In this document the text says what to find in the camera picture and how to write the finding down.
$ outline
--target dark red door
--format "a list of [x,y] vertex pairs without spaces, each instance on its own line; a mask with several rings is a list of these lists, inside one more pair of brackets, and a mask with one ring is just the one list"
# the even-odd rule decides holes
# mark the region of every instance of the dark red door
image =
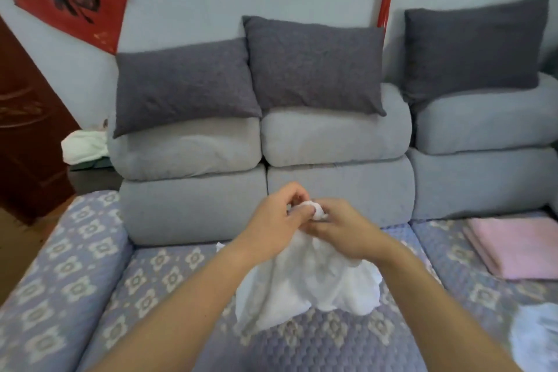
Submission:
[[0,18],[0,204],[25,223],[73,194],[60,141],[73,116]]

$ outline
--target right hand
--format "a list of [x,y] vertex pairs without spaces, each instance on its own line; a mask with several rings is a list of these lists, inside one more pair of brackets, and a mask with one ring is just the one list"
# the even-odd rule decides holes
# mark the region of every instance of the right hand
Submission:
[[340,198],[314,200],[329,215],[328,222],[307,222],[300,229],[330,243],[350,259],[372,263],[389,260],[401,244]]

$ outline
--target pink towel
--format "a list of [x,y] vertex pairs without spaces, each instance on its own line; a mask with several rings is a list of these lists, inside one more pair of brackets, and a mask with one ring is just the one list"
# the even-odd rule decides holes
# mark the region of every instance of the pink towel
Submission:
[[463,232],[488,270],[505,279],[558,279],[558,223],[550,218],[467,220]]

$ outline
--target floor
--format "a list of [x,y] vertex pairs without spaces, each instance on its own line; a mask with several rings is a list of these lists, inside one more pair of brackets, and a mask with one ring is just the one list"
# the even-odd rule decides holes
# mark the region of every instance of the floor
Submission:
[[24,275],[74,198],[27,226],[0,208],[0,305]]

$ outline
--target crumpled white cloth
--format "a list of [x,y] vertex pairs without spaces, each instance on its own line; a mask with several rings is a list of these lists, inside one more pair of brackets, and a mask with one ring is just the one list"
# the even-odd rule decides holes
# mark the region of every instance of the crumpled white cloth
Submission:
[[[327,218],[320,205],[302,203],[307,204],[316,208],[314,220]],[[380,305],[381,282],[373,263],[347,259],[331,244],[297,230],[286,249],[253,268],[241,282],[235,331],[253,335],[312,306],[325,312],[368,314]]]
[[558,305],[521,306],[509,334],[513,360],[525,372],[558,370]]
[[70,133],[62,143],[62,158],[68,165],[108,156],[106,131],[78,130]]

